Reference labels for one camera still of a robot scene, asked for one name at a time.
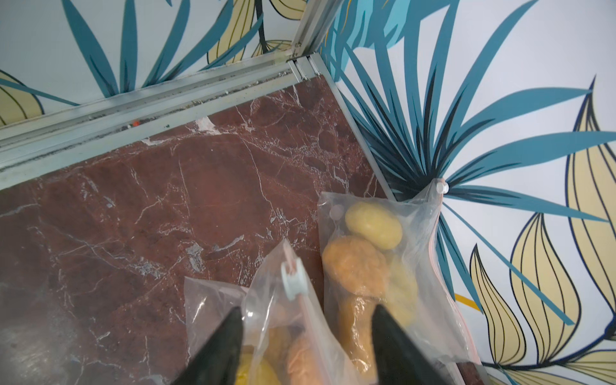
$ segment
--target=potato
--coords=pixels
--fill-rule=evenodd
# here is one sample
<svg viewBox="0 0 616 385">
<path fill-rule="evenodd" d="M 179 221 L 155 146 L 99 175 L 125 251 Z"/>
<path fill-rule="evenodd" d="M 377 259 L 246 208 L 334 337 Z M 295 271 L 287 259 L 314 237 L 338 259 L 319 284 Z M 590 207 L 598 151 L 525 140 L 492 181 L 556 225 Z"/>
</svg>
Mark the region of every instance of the potato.
<svg viewBox="0 0 616 385">
<path fill-rule="evenodd" d="M 402 240 L 402 225 L 398 218 L 378 203 L 358 202 L 344 215 L 349 231 L 361 235 L 376 247 L 390 250 Z"/>
<path fill-rule="evenodd" d="M 383 298 L 389 279 L 385 256 L 363 238 L 349 236 L 330 241 L 323 250 L 323 268 L 349 292 Z"/>
<path fill-rule="evenodd" d="M 310 341 L 301 335 L 293 341 L 286 358 L 286 372 L 291 385 L 322 385 L 317 360 Z"/>
<path fill-rule="evenodd" d="M 372 345 L 372 314 L 378 301 L 349 296 L 340 303 L 338 332 L 340 345 L 362 377 L 376 379 L 375 349 Z"/>
<path fill-rule="evenodd" d="M 389 284 L 384 304 L 392 317 L 405 327 L 415 319 L 417 281 L 398 257 L 392 258 L 389 271 Z"/>
<path fill-rule="evenodd" d="M 240 366 L 237 368 L 235 376 L 235 385 L 248 385 L 248 372 L 253 361 L 253 355 L 250 353 L 242 353 L 240 355 Z M 276 376 L 276 372 L 265 360 L 261 359 L 257 367 L 254 385 L 280 385 L 280 381 Z"/>
</svg>

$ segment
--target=red marble floor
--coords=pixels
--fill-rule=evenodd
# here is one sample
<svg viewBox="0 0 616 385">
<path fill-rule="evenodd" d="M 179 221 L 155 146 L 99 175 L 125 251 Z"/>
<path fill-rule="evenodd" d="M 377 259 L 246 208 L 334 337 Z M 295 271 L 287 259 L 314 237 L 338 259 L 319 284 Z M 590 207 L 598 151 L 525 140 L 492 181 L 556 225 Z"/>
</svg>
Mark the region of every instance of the red marble floor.
<svg viewBox="0 0 616 385">
<path fill-rule="evenodd" d="M 184 276 L 249 285 L 288 238 L 322 293 L 321 191 L 383 196 L 323 78 L 0 192 L 3 384 L 166 384 Z"/>
</svg>

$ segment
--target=clear plastic bag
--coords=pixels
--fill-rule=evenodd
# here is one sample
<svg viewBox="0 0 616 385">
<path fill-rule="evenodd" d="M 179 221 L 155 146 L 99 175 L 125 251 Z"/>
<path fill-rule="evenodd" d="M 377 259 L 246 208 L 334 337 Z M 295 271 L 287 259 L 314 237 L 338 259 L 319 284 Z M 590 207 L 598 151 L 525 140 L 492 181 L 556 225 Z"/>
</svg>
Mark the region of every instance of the clear plastic bag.
<svg viewBox="0 0 616 385">
<path fill-rule="evenodd" d="M 434 248 L 446 183 L 434 179 L 408 202 L 322 193 L 318 229 L 325 317 L 365 380 L 376 382 L 370 317 L 377 303 L 451 383 L 457 362 L 480 364 L 447 293 Z"/>
<path fill-rule="evenodd" d="M 292 285 L 292 278 L 300 285 Z M 301 260 L 287 240 L 267 255 L 249 289 L 186 278 L 184 296 L 190 355 L 231 308 L 241 306 L 244 338 L 238 385 L 366 383 L 331 333 Z"/>
</svg>

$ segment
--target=wall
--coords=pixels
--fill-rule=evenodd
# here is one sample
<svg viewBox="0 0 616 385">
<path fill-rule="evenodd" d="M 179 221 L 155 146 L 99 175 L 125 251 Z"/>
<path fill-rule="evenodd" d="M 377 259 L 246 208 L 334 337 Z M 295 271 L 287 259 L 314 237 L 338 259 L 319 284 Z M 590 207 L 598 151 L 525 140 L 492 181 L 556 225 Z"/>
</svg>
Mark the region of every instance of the wall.
<svg viewBox="0 0 616 385">
<path fill-rule="evenodd" d="M 290 47 L 305 0 L 0 5 L 0 127 Z"/>
<path fill-rule="evenodd" d="M 345 1 L 320 53 L 495 384 L 616 383 L 616 2 Z"/>
</svg>

